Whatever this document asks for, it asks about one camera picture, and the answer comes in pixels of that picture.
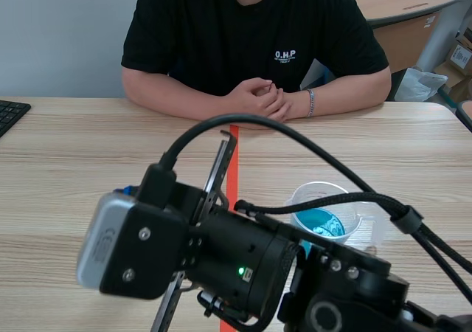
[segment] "forearm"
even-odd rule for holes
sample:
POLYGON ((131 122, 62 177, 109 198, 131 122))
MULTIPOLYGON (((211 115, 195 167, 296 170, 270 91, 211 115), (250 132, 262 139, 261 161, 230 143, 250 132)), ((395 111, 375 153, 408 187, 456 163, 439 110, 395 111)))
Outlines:
POLYGON ((191 89, 163 74, 148 74, 123 68, 126 96, 134 103, 154 111, 191 120, 228 113, 222 97, 191 89))
MULTIPOLYGON (((372 75, 340 77, 327 85, 313 89, 314 116, 340 114, 377 106, 385 101, 391 88, 390 69, 372 75)), ((308 91, 288 94, 293 106, 289 119, 303 118, 310 111, 308 91)))

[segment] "plastic bag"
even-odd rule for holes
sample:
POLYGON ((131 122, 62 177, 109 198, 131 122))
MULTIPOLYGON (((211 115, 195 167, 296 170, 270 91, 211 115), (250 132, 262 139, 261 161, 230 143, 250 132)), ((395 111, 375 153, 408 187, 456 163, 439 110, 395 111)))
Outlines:
POLYGON ((395 101, 423 102, 433 97, 437 90, 448 81, 444 75, 420 72, 408 68, 395 95, 395 101))

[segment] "metal bracket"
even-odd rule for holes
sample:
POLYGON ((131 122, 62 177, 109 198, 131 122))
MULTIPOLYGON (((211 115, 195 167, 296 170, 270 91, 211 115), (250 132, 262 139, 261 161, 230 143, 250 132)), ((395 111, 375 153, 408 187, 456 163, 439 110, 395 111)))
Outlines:
POLYGON ((204 187, 205 196, 202 198, 191 222, 191 224, 194 225, 208 216, 217 199, 221 200, 222 208, 229 208, 228 199, 221 192, 221 185, 223 184, 229 163, 235 152, 237 139, 227 131, 221 131, 221 133, 227 136, 228 139, 223 140, 220 144, 215 162, 213 162, 212 170, 210 171, 210 175, 204 187))
MULTIPOLYGON (((207 179, 204 187, 205 195, 198 205, 198 209, 195 211, 195 215, 190 221, 190 225, 195 225, 202 219, 206 218, 218 199, 221 201, 222 208, 229 208, 228 199, 221 191, 221 185, 223 184, 224 177, 228 171, 232 155, 235 152, 237 140, 227 131, 221 131, 221 133, 224 136, 227 136, 228 139, 223 140, 220 144, 215 162, 213 162, 209 178, 207 179)), ((198 254, 200 252, 200 246, 203 244, 203 242, 204 238, 202 236, 195 232, 190 233, 187 241, 189 249, 186 251, 189 256, 185 256, 183 258, 185 263, 183 263, 182 260, 181 266, 178 269, 188 269, 198 262, 198 254)), ((150 332, 167 332, 170 323, 172 322, 174 312, 176 311, 181 293, 195 288, 194 285, 192 285, 189 289, 181 289, 184 276, 184 272, 177 273, 174 280, 167 287, 150 332)))
POLYGON ((182 293, 180 287, 183 281, 184 273, 179 272, 172 283, 167 287, 167 291, 162 297, 161 305, 154 319, 153 327, 150 328, 150 332, 167 332, 169 329, 174 313, 176 312, 178 300, 182 293))

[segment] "plastic cup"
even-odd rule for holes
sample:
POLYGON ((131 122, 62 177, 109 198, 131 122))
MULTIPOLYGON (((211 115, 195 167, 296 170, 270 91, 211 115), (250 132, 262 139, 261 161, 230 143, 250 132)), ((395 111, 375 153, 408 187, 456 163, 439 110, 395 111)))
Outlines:
MULTIPOLYGON (((348 193, 344 188, 328 182, 310 182, 298 187, 285 205, 300 204, 314 199, 348 193)), ((358 203, 320 207, 291 214, 291 224, 337 243, 345 243, 363 221, 372 221, 371 246, 380 245, 385 233, 385 221, 379 215, 362 215, 358 203)), ((301 242, 310 251, 308 242, 301 242)))

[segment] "silver bracelet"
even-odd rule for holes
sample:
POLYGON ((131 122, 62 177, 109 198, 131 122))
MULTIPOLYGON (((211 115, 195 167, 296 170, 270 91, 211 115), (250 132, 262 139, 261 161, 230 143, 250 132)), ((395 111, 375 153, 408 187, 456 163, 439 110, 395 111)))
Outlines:
POLYGON ((311 118, 315 111, 315 93, 311 89, 307 91, 310 92, 310 111, 308 112, 307 118, 311 118))

